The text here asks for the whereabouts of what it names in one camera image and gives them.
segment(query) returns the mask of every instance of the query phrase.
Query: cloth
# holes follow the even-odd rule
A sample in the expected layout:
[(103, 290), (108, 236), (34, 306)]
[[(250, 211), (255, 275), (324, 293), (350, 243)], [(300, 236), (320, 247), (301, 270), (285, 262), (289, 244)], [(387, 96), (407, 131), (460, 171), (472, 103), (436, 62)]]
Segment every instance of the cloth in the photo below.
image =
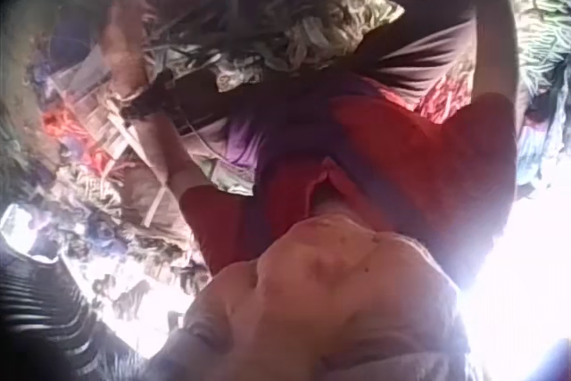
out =
[(42, 120), (48, 136), (57, 138), (67, 145), (79, 161), (97, 175), (103, 174), (111, 157), (97, 146), (69, 109), (65, 107), (51, 109), (42, 115)]
[[(371, 195), (366, 183), (356, 185), (360, 174), (352, 160), (319, 155), (275, 158), (274, 168), (258, 177), (254, 197), (192, 188), (180, 207), (212, 272), (259, 256), (272, 240), (306, 219), (317, 184), (325, 182), (375, 230), (406, 234), (405, 228), (421, 224), (410, 236), (420, 239), (457, 283), (469, 283), (513, 201), (511, 104), (505, 97), (485, 95), (442, 125), (378, 96), (340, 97), (333, 112), (357, 155), (388, 178), (392, 188)], [(318, 131), (303, 134), (310, 140)], [(256, 221), (268, 222), (271, 231), (261, 245), (246, 230), (253, 204), (263, 207)], [(404, 207), (396, 213), (400, 219), (387, 213), (391, 204)], [(430, 234), (424, 236), (427, 229)]]
[(525, 113), (517, 141), (517, 184), (548, 186), (564, 148), (571, 79), (569, 58), (553, 73), (553, 85), (536, 96)]
[(482, 95), (442, 125), (412, 112), (464, 52), (473, 13), (467, 0), (394, 1), (405, 15), (340, 69), (262, 87), (272, 97), (230, 118), (227, 158), (256, 169), (254, 197), (203, 186), (180, 199), (213, 273), (307, 218), (325, 183), (373, 229), (422, 241), (460, 286), (474, 279), (515, 194), (513, 108)]
[[(203, 341), (183, 329), (170, 334), (164, 348), (149, 362), (148, 379), (206, 378), (216, 364), (214, 353)], [(418, 352), (390, 359), (372, 360), (344, 370), (323, 374), (323, 381), (481, 381), (483, 371), (469, 354)]]

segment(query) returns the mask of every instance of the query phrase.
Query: clothing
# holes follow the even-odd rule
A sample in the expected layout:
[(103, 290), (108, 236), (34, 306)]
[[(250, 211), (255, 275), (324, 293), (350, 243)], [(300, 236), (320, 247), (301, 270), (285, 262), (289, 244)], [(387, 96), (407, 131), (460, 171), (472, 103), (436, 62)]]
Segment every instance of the clothing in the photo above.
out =
[[(184, 329), (170, 334), (164, 348), (146, 368), (147, 379), (205, 379), (217, 361), (213, 353)], [(317, 378), (323, 381), (481, 381), (483, 371), (467, 353), (417, 352), (370, 360)]]
[(420, 240), (460, 286), (474, 279), (515, 193), (513, 108), (482, 95), (442, 125), (412, 112), (474, 22), (466, 0), (394, 1), (402, 21), (346, 64), (273, 87), (230, 118), (227, 157), (256, 168), (254, 197), (201, 186), (180, 199), (213, 273), (306, 219), (326, 183), (374, 230)]

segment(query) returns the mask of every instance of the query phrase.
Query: red clothing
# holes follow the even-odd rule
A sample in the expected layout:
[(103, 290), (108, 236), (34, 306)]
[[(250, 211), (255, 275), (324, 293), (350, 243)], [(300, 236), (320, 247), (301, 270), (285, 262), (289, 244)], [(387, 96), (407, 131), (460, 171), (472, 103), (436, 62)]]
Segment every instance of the red clothing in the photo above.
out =
[[(452, 277), (473, 276), (500, 232), (515, 193), (513, 108), (483, 95), (441, 124), (385, 98), (340, 96), (335, 120), (353, 148), (382, 171), (426, 217), (438, 240), (424, 243)], [(330, 159), (283, 162), (266, 184), (265, 212), (273, 239), (310, 213), (318, 183), (328, 180), (375, 230), (390, 220)], [(251, 259), (241, 246), (244, 201), (210, 186), (189, 189), (180, 208), (213, 273)]]

